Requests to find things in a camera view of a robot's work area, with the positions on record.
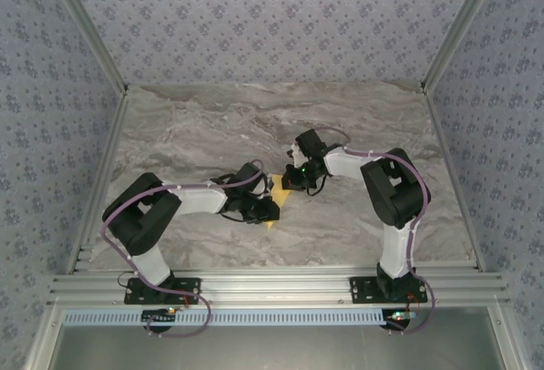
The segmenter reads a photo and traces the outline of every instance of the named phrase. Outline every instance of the marble surface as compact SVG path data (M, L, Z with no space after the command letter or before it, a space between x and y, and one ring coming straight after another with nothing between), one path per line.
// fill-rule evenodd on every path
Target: marble surface
M421 94L387 83L203 84L137 87L107 193L115 199L143 172L191 183L237 170L255 157L282 174L286 152L308 128L330 125L352 147L402 147L433 200L416 234L416 260L473 259L473 251ZM327 143L341 141L321 132ZM175 216L160 248L173 268L247 265L369 265L382 253L382 223L364 187L327 180L315 197L293 192L270 231L214 214ZM125 265L97 233L91 268Z

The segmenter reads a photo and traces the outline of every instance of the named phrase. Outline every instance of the yellow object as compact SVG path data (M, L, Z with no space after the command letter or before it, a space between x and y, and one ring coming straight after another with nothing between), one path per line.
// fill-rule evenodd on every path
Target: yellow object
M279 174L272 174L272 181L274 182L274 187L272 187L270 194L272 195L272 200L281 208L283 203L286 202L290 190L283 190L281 188L281 176ZM274 221L265 221L263 224L266 224L270 231L270 228L274 225Z

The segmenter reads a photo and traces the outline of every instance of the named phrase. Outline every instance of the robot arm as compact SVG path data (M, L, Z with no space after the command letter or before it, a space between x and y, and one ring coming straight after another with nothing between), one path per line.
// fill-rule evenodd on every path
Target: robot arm
M402 149L389 153L411 164ZM384 242L378 275L385 274L395 280L408 274L406 247L410 222L421 211L423 199L420 185L406 167L384 157L350 155L339 144L327 147L313 129L296 138L288 155L294 164L286 166L282 178L285 190L314 189L317 179L326 176L346 176L364 182L374 211L383 222Z
M217 187L225 184L225 180L229 184L243 182L258 172L256 166L246 163L236 174L211 179L202 185L182 186L177 191L161 191L146 196L124 209L108 228L149 282L171 288L173 273L162 257L158 242L176 213L239 212L240 221L249 224L279 219L280 208L270 196L272 183L269 177L263 175L238 187ZM104 211L102 220L105 221L124 202L139 193L161 185L163 182L153 173L142 174Z

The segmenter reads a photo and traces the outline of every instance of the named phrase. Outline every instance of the patterned wallpaper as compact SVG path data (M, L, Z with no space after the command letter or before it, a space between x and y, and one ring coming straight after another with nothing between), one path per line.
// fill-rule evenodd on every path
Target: patterned wallpaper
M423 78L462 0L83 0L127 83Z
M544 0L487 0L433 92L491 270L544 369Z
M0 0L0 368L65 269L116 94L60 0Z

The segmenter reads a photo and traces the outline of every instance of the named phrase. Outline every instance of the connector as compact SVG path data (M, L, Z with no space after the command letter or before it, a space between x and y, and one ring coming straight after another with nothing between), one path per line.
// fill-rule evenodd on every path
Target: connector
M410 319L414 319L417 317L416 312L394 312L391 316L388 317L388 319L393 319L394 321L400 322L400 321L409 321Z

